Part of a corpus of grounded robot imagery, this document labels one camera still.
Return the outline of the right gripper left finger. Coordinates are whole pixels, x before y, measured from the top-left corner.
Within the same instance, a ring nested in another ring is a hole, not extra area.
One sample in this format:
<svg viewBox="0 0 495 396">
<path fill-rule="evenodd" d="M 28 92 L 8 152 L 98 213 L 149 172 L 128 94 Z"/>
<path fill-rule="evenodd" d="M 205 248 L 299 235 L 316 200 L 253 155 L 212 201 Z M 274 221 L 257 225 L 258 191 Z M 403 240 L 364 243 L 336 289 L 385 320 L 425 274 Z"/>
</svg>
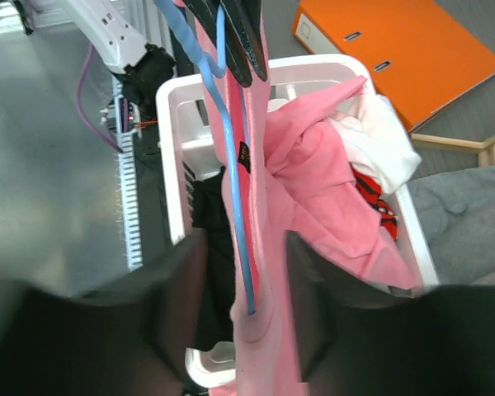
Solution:
<svg viewBox="0 0 495 396">
<path fill-rule="evenodd" d="M 181 395 L 205 282 L 206 234 L 82 297 L 0 280 L 0 395 Z"/>
</svg>

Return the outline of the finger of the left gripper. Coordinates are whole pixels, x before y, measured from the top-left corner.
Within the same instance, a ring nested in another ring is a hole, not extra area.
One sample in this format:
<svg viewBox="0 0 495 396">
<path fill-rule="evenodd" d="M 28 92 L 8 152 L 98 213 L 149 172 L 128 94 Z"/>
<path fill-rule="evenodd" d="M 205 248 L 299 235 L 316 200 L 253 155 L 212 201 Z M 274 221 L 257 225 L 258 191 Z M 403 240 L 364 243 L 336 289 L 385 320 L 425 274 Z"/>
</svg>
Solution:
<svg viewBox="0 0 495 396">
<path fill-rule="evenodd" d="M 267 80 L 261 19 L 261 1 L 221 1 L 232 28 L 233 59 L 237 62 L 238 81 L 252 81 L 252 71 L 262 81 Z"/>
<path fill-rule="evenodd" d="M 221 6 L 225 11 L 225 2 L 219 0 L 188 0 L 185 1 L 185 5 L 200 23 L 212 44 L 216 45 L 218 41 L 218 9 Z M 252 83 L 252 75 L 248 66 L 248 58 L 228 16 L 225 17 L 224 38 L 226 64 L 229 71 L 242 87 L 249 87 Z"/>
</svg>

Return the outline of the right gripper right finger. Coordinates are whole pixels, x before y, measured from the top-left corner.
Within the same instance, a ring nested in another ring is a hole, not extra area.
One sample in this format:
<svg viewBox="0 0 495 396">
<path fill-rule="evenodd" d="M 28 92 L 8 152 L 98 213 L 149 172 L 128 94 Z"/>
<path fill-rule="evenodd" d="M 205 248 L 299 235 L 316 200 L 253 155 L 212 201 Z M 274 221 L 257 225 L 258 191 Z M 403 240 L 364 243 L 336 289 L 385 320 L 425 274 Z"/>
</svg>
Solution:
<svg viewBox="0 0 495 396">
<path fill-rule="evenodd" d="M 495 285 L 391 295 L 286 234 L 299 370 L 313 395 L 495 395 Z"/>
</svg>

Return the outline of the light blue wire hanger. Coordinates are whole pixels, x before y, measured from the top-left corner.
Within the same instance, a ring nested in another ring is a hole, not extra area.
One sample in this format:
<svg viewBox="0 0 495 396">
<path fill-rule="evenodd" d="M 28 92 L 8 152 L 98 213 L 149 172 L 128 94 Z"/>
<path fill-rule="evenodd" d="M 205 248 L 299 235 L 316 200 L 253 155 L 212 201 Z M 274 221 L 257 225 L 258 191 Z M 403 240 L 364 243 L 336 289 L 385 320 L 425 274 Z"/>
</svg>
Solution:
<svg viewBox="0 0 495 396">
<path fill-rule="evenodd" d="M 217 59 L 205 52 L 196 39 L 192 29 L 187 24 L 182 12 L 172 1 L 157 0 L 156 6 L 162 12 L 168 27 L 175 35 L 189 60 L 196 64 L 207 92 L 216 105 L 224 132 L 225 148 L 227 155 L 227 169 L 229 171 L 230 195 L 233 204 L 234 237 L 238 248 L 238 255 L 242 271 L 243 288 L 246 295 L 247 314 L 256 313 L 256 293 L 252 278 L 251 262 L 249 258 L 246 230 L 243 220 L 241 201 L 241 188 L 239 182 L 238 163 L 236 157 L 236 145 L 233 133 L 231 116 L 224 99 L 215 84 L 216 78 L 224 78 L 227 71 L 226 65 L 226 21 L 225 10 L 218 7 L 217 15 Z"/>
</svg>

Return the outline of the pink t shirt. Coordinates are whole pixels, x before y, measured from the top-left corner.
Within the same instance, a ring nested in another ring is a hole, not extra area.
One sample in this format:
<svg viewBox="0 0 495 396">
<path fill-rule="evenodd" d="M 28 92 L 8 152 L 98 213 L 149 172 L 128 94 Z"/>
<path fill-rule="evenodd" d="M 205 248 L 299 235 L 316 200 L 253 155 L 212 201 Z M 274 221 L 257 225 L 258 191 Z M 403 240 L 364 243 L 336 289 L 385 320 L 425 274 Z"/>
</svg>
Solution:
<svg viewBox="0 0 495 396">
<path fill-rule="evenodd" d="M 295 199 L 267 170 L 264 154 L 270 85 L 262 80 L 240 88 L 231 73 L 215 84 L 231 116 L 236 145 L 243 220 L 256 293 L 256 313 L 248 315 L 238 248 L 233 238 L 235 300 L 230 314 L 236 373 L 213 395 L 306 395 L 299 376 L 285 235 L 299 233 L 331 263 L 365 281 L 409 290 L 420 284 L 402 259 L 380 214 L 356 189 L 339 189 L 333 198 Z M 205 105 L 219 160 L 227 167 L 219 111 L 205 89 Z M 230 183 L 222 186 L 226 213 L 233 219 Z"/>
</svg>

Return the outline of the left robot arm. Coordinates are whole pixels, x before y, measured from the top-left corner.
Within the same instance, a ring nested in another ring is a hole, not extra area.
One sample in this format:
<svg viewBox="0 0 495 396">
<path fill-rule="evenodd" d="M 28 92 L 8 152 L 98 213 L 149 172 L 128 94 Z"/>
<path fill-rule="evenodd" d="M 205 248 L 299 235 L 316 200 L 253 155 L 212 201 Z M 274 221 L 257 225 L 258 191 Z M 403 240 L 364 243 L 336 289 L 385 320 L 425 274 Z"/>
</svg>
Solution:
<svg viewBox="0 0 495 396">
<path fill-rule="evenodd" d="M 145 57 L 148 40 L 110 1 L 59 1 L 58 4 L 90 40 L 112 73 L 128 74 Z M 230 71 L 242 87 L 251 86 L 254 77 L 267 80 L 260 1 L 184 2 L 215 45 L 217 60 L 203 50 L 173 1 L 155 4 L 189 60 L 202 73 L 222 78 Z"/>
</svg>

